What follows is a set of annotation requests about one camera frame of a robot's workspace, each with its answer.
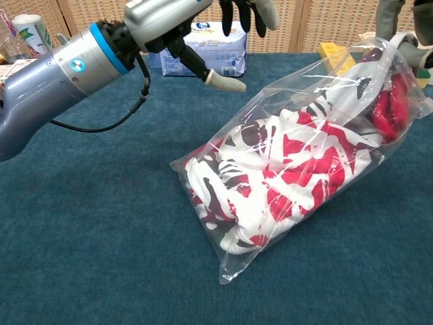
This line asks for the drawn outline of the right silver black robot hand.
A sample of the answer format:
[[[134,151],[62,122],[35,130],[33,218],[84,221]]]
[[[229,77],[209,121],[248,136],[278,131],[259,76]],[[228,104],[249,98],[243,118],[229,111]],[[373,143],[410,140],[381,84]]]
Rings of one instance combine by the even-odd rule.
[[[379,1],[375,14],[375,36],[390,41],[396,34],[398,15],[405,1]],[[432,49],[420,49],[432,46],[432,1],[414,1],[413,18],[416,37],[403,35],[396,47],[408,65],[413,68],[432,68]]]

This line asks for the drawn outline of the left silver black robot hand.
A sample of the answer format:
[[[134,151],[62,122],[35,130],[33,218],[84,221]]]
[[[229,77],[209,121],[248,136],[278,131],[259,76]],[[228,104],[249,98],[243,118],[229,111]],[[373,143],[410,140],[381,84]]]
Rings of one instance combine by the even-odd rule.
[[[205,61],[184,42],[191,32],[192,20],[208,8],[211,1],[129,1],[124,9],[124,23],[141,51],[158,53],[167,48],[174,58],[202,79],[205,84],[223,91],[246,90],[246,85],[233,78],[219,75],[206,67]],[[254,13],[256,31],[260,37],[276,30],[279,16],[273,1],[220,1],[224,35],[229,35],[233,22],[233,5],[240,15],[243,30],[250,32]]]

